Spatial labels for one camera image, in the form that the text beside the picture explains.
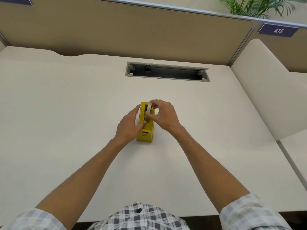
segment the sign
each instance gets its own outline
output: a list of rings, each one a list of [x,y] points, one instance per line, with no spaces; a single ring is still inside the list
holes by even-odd
[[[295,32],[297,32],[298,27],[288,27],[288,26],[280,26],[274,24],[264,23],[258,34],[263,35],[274,35],[274,36],[282,36],[282,37],[292,37]]]
[[[8,2],[22,5],[32,5],[30,0],[0,0],[0,2]]]

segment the yellow tape dispenser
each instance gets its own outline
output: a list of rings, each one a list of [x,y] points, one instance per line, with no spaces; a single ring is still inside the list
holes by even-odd
[[[148,102],[141,102],[141,107],[140,107],[140,117],[138,120],[138,123],[140,124],[144,120],[147,121],[145,126],[143,127],[142,131],[140,132],[139,136],[136,138],[137,141],[140,142],[152,142],[153,141],[153,124],[154,121],[149,119],[146,115],[148,114],[153,114],[155,113],[155,110],[152,109],[151,103]]]

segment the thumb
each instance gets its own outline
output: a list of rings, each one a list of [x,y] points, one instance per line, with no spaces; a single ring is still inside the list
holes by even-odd
[[[142,129],[143,129],[143,127],[146,125],[146,120],[145,121],[143,121],[143,122],[141,122],[141,123],[139,123],[138,125],[137,125],[137,129],[138,129],[138,131],[141,131]]]
[[[157,115],[148,114],[147,117],[150,118],[150,119],[152,119],[152,120],[155,121],[155,122],[156,122],[156,120],[157,120]]]

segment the black and white checkered shirt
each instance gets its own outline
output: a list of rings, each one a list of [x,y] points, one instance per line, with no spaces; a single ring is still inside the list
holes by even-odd
[[[222,209],[223,230],[290,230],[282,216],[266,208],[259,197],[248,194]],[[52,214],[39,209],[17,216],[1,230],[66,230]],[[187,223],[159,207],[136,202],[109,218],[92,224],[88,230],[189,230]]]

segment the person's right hand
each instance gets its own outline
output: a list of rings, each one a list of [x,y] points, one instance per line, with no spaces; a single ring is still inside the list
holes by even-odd
[[[149,114],[148,117],[155,121],[162,129],[173,134],[182,127],[176,111],[170,102],[154,99],[150,103],[152,103],[153,109],[159,108],[159,113],[156,115]]]

